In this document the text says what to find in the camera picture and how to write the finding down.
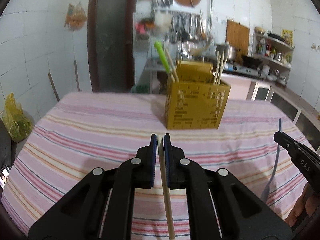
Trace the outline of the person right hand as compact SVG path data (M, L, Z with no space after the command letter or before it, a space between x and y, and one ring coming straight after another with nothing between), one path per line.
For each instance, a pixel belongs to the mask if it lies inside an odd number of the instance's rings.
M303 193L297 199L293 209L285 219L285 223L290 227L293 227L296 224L298 217L303 211L306 211L307 215L311 217L319 207L319 196L317 196L317 194L313 193L307 198L307 192L309 189L310 184L307 183L304 186Z

